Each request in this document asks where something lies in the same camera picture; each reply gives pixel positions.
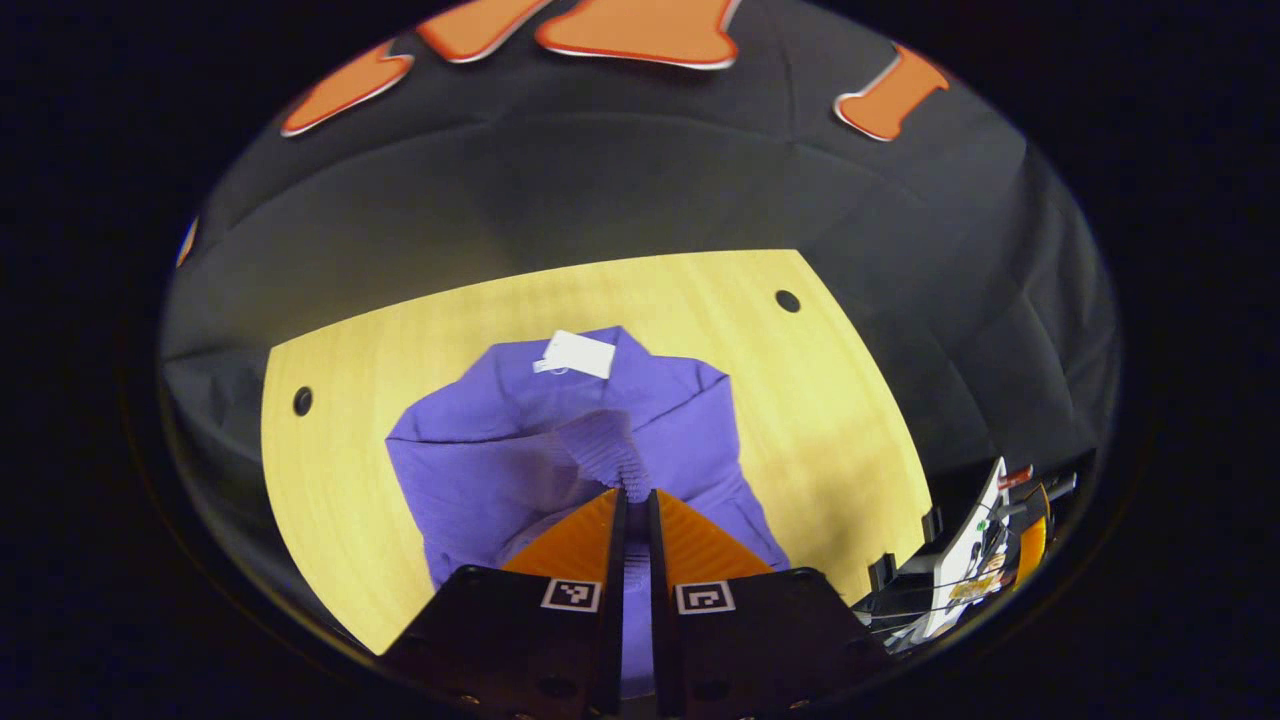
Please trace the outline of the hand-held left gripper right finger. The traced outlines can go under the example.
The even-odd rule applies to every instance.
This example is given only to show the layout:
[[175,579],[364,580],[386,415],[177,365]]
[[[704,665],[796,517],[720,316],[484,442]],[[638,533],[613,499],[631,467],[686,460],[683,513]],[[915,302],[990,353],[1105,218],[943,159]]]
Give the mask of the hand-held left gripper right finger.
[[792,720],[893,666],[823,573],[771,570],[664,491],[646,514],[663,720]]

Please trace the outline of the black table edge bracket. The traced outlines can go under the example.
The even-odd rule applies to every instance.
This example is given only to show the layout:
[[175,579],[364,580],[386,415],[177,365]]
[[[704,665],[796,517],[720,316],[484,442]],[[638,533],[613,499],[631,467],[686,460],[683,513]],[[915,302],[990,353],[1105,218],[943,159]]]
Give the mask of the black table edge bracket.
[[924,543],[910,557],[899,562],[893,553],[883,553],[868,566],[873,592],[884,591],[899,577],[932,574],[936,555],[940,552],[940,537],[945,533],[945,514],[941,507],[932,507],[922,518]]

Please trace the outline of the purple knit garment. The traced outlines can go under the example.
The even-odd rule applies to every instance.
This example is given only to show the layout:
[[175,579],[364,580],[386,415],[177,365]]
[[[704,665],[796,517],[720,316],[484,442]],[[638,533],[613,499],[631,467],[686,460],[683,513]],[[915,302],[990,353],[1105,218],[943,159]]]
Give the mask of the purple knit garment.
[[410,406],[385,446],[422,534],[431,583],[498,568],[608,489],[662,489],[758,556],[790,568],[746,480],[730,377],[652,354],[623,327],[589,331],[608,375],[539,370],[548,343],[493,345],[456,382]]

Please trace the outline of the white garment tag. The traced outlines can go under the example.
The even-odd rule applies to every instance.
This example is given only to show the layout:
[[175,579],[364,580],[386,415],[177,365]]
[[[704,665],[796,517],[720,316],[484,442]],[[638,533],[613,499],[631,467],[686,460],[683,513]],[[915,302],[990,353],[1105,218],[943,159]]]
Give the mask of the white garment tag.
[[576,372],[607,380],[611,378],[614,356],[614,345],[585,334],[557,331],[548,340],[541,357],[532,364],[532,372],[553,374]]

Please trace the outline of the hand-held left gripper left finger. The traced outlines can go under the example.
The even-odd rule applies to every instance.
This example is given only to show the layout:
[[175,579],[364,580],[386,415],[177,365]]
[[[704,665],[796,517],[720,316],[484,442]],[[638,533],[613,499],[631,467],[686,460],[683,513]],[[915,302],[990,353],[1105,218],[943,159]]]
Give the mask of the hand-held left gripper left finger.
[[503,568],[460,568],[381,669],[474,720],[613,719],[627,510],[608,489]]

